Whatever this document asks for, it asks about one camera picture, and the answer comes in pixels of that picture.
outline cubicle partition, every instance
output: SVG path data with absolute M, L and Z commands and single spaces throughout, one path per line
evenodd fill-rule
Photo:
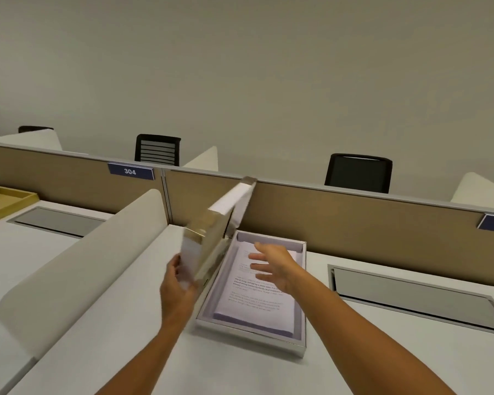
M 185 225 L 238 175 L 153 166 L 156 180 L 110 174 L 109 159 L 0 145 L 0 185 L 41 199 L 118 212 L 151 188 L 173 224 Z M 494 232 L 485 211 L 386 194 L 260 179 L 241 229 L 307 241 L 308 250 L 494 285 Z

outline person's right hand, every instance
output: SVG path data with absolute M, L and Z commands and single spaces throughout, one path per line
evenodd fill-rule
M 254 247 L 261 253 L 250 253 L 249 259 L 269 262 L 269 264 L 251 263 L 251 269 L 269 273 L 257 273 L 256 278 L 273 283 L 280 291 L 292 295 L 297 278 L 305 270 L 294 261 L 282 245 L 257 242 Z

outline yellow box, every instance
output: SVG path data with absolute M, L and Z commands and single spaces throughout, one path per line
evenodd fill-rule
M 0 219 L 39 200 L 36 193 L 0 187 Z

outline office chair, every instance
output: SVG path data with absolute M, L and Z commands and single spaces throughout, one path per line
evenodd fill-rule
M 53 127 L 44 127 L 44 126 L 20 126 L 18 128 L 18 132 L 19 133 L 35 132 L 37 130 L 46 130 L 46 129 L 54 130 Z
M 179 137 L 139 134 L 135 141 L 135 160 L 179 166 Z
M 391 160 L 377 156 L 332 154 L 324 185 L 388 193 L 392 167 Z

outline wall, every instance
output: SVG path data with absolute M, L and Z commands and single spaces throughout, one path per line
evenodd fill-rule
M 0 135 L 19 125 L 314 183 L 331 153 L 385 156 L 390 192 L 450 199 L 494 181 L 494 0 L 0 0 Z

